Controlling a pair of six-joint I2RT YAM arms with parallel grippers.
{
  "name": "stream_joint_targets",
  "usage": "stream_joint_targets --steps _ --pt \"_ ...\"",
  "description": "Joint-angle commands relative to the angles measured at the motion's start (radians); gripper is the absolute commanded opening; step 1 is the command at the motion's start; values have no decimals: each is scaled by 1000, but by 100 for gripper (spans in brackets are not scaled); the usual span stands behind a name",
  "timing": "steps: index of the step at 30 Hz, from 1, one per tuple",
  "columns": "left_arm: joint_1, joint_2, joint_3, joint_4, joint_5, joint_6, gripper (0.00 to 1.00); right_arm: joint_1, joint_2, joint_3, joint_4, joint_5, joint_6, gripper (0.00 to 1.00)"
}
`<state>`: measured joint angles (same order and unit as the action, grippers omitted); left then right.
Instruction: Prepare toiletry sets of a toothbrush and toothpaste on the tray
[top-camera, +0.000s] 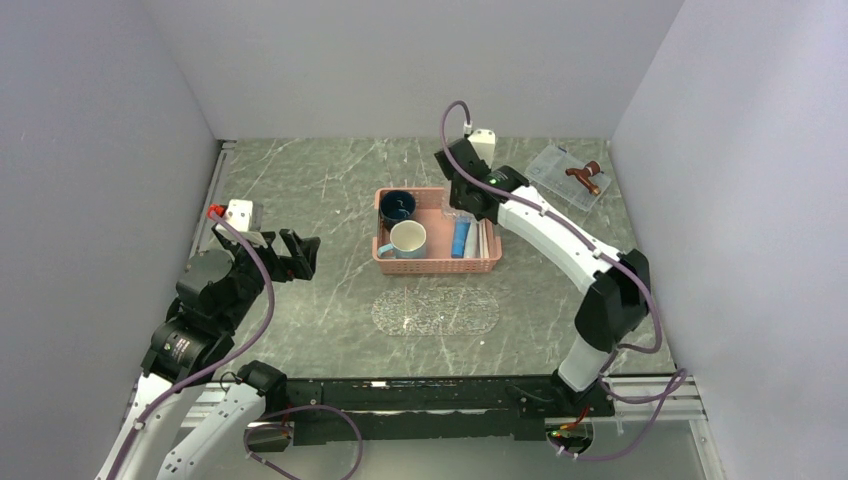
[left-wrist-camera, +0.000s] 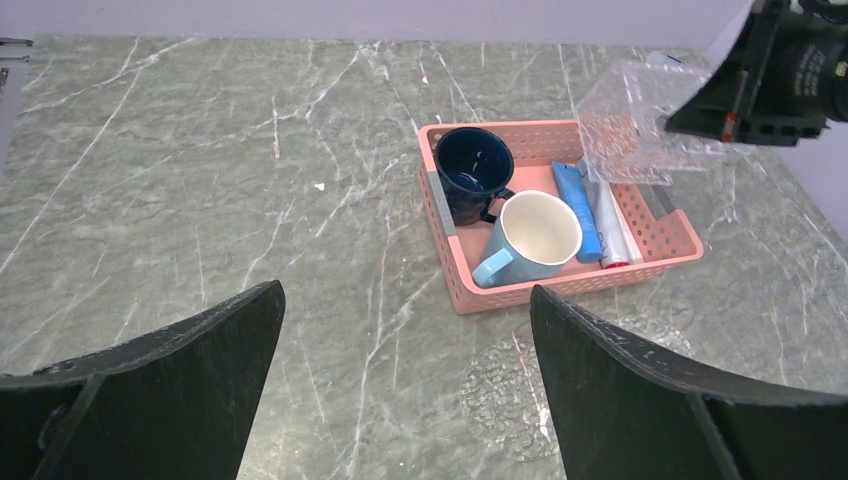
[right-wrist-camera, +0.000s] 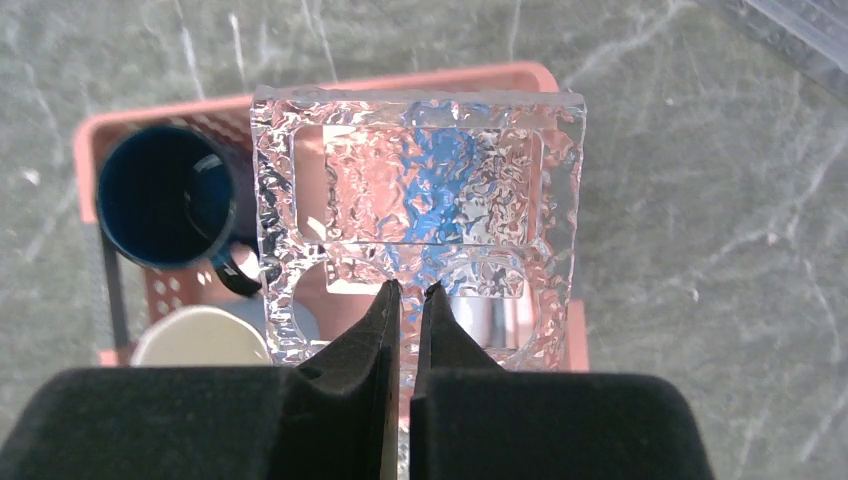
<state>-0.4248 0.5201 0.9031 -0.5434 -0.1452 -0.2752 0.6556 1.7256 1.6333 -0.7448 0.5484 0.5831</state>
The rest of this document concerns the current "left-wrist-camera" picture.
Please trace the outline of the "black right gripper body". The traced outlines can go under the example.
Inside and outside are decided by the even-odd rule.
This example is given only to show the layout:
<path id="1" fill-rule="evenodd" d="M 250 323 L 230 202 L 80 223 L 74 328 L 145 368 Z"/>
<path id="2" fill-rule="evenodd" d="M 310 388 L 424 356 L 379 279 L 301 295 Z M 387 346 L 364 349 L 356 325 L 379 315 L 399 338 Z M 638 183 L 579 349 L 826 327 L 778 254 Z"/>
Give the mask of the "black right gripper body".
<path id="1" fill-rule="evenodd" d="M 755 1 L 735 54 L 747 73 L 737 143 L 795 146 L 847 121 L 845 1 Z"/>

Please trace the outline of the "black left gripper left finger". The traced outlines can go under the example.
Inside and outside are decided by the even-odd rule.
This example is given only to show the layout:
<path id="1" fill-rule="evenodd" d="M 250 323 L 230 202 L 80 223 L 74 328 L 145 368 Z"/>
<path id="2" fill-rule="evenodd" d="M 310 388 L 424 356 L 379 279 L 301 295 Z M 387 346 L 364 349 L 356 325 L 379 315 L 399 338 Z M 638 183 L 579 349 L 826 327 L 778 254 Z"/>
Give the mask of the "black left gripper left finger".
<path id="1" fill-rule="evenodd" d="M 1 378 L 5 479 L 233 479 L 286 308 L 276 280 L 199 314 Z"/>

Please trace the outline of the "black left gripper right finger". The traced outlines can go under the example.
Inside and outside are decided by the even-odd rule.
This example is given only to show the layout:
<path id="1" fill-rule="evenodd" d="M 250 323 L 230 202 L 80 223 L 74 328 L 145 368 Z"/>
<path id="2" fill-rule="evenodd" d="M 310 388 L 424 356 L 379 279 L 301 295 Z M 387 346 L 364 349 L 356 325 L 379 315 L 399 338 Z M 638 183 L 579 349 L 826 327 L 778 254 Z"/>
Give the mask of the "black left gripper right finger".
<path id="1" fill-rule="evenodd" d="M 847 399 L 678 354 L 535 286 L 530 319 L 570 479 L 843 479 Z"/>

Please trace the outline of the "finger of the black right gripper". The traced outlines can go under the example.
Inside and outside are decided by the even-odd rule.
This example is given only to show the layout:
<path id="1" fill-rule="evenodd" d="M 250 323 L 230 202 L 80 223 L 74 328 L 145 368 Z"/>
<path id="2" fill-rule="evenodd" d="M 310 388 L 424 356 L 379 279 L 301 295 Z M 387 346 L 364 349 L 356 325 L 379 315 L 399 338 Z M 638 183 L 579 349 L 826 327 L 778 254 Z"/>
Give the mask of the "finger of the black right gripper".
<path id="1" fill-rule="evenodd" d="M 747 69 L 719 68 L 666 121 L 664 130 L 718 141 L 735 141 L 749 81 Z"/>

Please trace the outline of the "clear textured plastic tray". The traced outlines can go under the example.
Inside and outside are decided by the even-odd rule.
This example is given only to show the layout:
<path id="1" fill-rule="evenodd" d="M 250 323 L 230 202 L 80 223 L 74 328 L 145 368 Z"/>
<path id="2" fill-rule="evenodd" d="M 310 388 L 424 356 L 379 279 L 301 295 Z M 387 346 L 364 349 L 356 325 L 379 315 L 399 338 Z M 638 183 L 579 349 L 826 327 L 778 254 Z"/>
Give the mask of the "clear textured plastic tray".
<path id="1" fill-rule="evenodd" d="M 664 130 L 709 74 L 663 55 L 613 63 L 574 110 L 589 179 L 668 185 L 676 171 L 704 171 L 753 154 L 754 146 Z"/>

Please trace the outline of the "light blue mug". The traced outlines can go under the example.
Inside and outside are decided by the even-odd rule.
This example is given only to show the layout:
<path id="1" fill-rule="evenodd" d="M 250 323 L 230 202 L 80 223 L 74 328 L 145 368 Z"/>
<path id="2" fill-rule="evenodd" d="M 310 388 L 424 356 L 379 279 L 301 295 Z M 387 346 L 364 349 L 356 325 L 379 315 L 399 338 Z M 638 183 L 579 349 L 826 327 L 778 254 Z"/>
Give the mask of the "light blue mug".
<path id="1" fill-rule="evenodd" d="M 582 240 L 578 218 L 564 201 L 521 191 L 502 205 L 472 280 L 493 288 L 551 278 L 576 256 Z"/>

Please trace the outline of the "pink plastic perforated basket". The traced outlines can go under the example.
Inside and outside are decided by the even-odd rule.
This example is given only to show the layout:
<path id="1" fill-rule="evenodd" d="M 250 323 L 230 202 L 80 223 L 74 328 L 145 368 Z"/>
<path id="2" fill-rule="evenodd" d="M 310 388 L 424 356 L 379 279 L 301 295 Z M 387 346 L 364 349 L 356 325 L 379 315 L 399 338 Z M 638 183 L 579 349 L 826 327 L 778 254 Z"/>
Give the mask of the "pink plastic perforated basket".
<path id="1" fill-rule="evenodd" d="M 482 127 L 504 140 L 512 152 L 515 173 L 508 186 L 515 192 L 556 193 L 552 163 L 574 164 L 583 155 L 574 120 L 488 122 Z M 451 218 L 437 174 L 434 149 L 453 128 L 451 124 L 432 124 L 418 132 L 421 152 L 418 184 L 449 299 L 459 314 L 524 305 L 530 300 L 533 288 L 530 282 L 481 289 L 472 280 L 472 271 L 480 263 L 492 227 L 486 222 L 458 227 Z M 571 260 L 554 277 L 543 280 L 543 286 L 563 295 L 611 289 L 648 281 L 702 257 L 703 244 L 683 210 L 669 207 L 665 215 L 657 217 L 637 186 L 614 184 L 611 191 L 634 236 L 641 262 L 604 269 Z"/>

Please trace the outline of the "dark blue mug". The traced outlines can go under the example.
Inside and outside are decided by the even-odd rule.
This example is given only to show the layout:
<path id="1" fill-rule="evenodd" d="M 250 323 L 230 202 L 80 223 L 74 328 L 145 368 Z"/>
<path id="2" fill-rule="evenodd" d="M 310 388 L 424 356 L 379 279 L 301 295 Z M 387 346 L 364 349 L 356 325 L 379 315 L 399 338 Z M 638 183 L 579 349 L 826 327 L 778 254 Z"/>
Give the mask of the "dark blue mug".
<path id="1" fill-rule="evenodd" d="M 457 226 L 493 223 L 489 208 L 515 193 L 508 188 L 514 158 L 506 143 L 477 127 L 460 127 L 437 142 L 434 160 L 451 217 Z"/>

